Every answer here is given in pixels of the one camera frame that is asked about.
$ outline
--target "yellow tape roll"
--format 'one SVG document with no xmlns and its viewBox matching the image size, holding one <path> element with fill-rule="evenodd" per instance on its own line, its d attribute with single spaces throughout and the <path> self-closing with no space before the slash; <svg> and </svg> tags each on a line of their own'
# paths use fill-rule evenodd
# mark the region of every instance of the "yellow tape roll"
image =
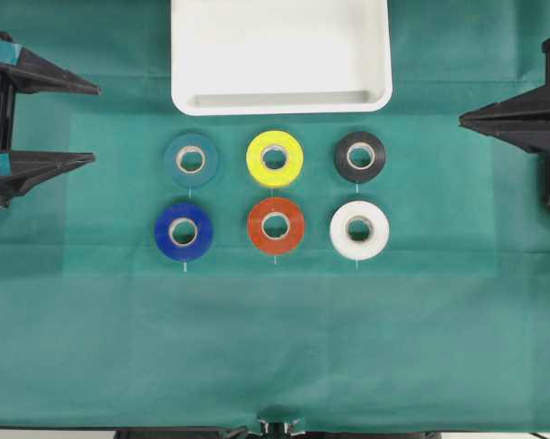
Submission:
<svg viewBox="0 0 550 439">
<path fill-rule="evenodd" d="M 271 169 L 264 162 L 269 151 L 279 150 L 286 156 L 283 167 Z M 301 173 L 303 150 L 301 144 L 284 131 L 267 131 L 257 135 L 248 146 L 246 165 L 251 176 L 262 186 L 273 189 L 289 186 Z"/>
</svg>

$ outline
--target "tape roll hole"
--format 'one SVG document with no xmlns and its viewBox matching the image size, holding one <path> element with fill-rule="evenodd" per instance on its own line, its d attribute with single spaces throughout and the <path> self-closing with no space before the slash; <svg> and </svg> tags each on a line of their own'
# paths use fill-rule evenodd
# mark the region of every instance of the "tape roll hole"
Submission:
<svg viewBox="0 0 550 439">
<path fill-rule="evenodd" d="M 291 223 L 285 214 L 273 212 L 264 217 L 262 227 L 264 235 L 269 240 L 279 241 L 289 234 Z"/>
<path fill-rule="evenodd" d="M 354 242 L 368 242 L 374 235 L 374 227 L 369 219 L 354 217 L 348 221 L 346 233 Z"/>
<path fill-rule="evenodd" d="M 168 237 L 178 247 L 188 247 L 198 237 L 198 226 L 189 218 L 177 218 L 168 229 Z"/>
<path fill-rule="evenodd" d="M 376 154 L 369 144 L 357 142 L 348 148 L 347 158 L 351 167 L 363 171 L 374 165 Z"/>
<path fill-rule="evenodd" d="M 175 158 L 177 168 L 185 174 L 197 174 L 205 166 L 205 153 L 198 146 L 185 146 Z"/>
<path fill-rule="evenodd" d="M 268 145 L 263 151 L 263 163 L 273 171 L 285 167 L 287 160 L 286 150 L 281 145 Z"/>
</svg>

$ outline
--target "plastic tray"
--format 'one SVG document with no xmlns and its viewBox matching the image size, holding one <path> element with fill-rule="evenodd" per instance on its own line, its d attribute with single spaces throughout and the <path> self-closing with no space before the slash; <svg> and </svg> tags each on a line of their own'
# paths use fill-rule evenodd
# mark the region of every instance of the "plastic tray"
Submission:
<svg viewBox="0 0 550 439">
<path fill-rule="evenodd" d="M 391 98 L 386 0 L 172 0 L 186 114 L 373 112 Z"/>
</svg>

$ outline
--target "teal tablecloth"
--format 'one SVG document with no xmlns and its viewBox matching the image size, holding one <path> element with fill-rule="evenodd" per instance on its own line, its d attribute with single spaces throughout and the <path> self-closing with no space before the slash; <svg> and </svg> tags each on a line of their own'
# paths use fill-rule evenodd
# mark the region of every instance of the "teal tablecloth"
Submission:
<svg viewBox="0 0 550 439">
<path fill-rule="evenodd" d="M 0 212 L 0 424 L 550 430 L 550 213 L 537 159 L 458 128 L 458 115 L 543 82 L 550 0 L 392 0 L 395 93 L 375 114 L 193 118 L 170 100 L 166 0 L 0 1 L 0 30 L 102 86 L 21 96 L 15 148 L 93 151 L 94 165 Z M 279 264 L 250 243 L 252 137 L 302 142 L 279 194 L 307 236 Z M 361 188 L 392 239 L 356 271 L 334 252 L 354 198 L 335 142 L 369 130 L 388 165 Z M 187 196 L 162 155 L 212 136 L 217 179 L 194 199 L 210 253 L 184 274 L 156 216 Z"/>
</svg>

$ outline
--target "electrical tape roll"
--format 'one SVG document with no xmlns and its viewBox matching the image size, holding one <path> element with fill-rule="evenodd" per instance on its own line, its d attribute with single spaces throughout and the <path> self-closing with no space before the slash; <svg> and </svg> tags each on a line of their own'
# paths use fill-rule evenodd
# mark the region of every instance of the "electrical tape roll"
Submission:
<svg viewBox="0 0 550 439">
<path fill-rule="evenodd" d="M 371 162 L 367 166 L 352 163 L 350 154 L 354 149 L 368 152 Z M 352 183 L 362 184 L 378 176 L 386 164 L 386 150 L 383 143 L 373 134 L 358 132 L 345 136 L 336 145 L 334 162 L 342 177 Z"/>
<path fill-rule="evenodd" d="M 287 231 L 279 238 L 272 238 L 264 231 L 266 220 L 274 215 L 282 216 Z M 286 198 L 267 198 L 248 215 L 248 236 L 254 246 L 266 254 L 278 256 L 294 250 L 305 235 L 305 218 L 297 204 Z"/>
<path fill-rule="evenodd" d="M 201 155 L 201 167 L 189 171 L 182 160 L 188 153 Z M 186 188 L 201 187 L 207 184 L 218 169 L 218 150 L 213 141 L 202 134 L 183 134 L 167 147 L 164 156 L 165 171 L 178 185 Z"/>
<path fill-rule="evenodd" d="M 279 150 L 286 157 L 279 169 L 269 168 L 264 156 L 271 150 Z M 287 187 L 301 174 L 303 149 L 298 140 L 284 131 L 267 131 L 257 135 L 246 152 L 246 165 L 253 178 L 269 188 Z"/>
<path fill-rule="evenodd" d="M 355 241 L 349 233 L 350 223 L 363 221 L 370 230 L 365 241 Z M 390 225 L 386 215 L 372 203 L 352 201 L 334 214 L 329 225 L 329 236 L 336 251 L 354 261 L 364 261 L 380 254 L 389 241 Z"/>
<path fill-rule="evenodd" d="M 173 237 L 173 232 L 184 221 L 194 226 L 195 233 L 191 242 L 180 244 Z M 196 260 L 211 247 L 213 227 L 210 217 L 194 204 L 171 206 L 156 221 L 155 240 L 158 249 L 170 259 L 181 262 Z"/>
</svg>

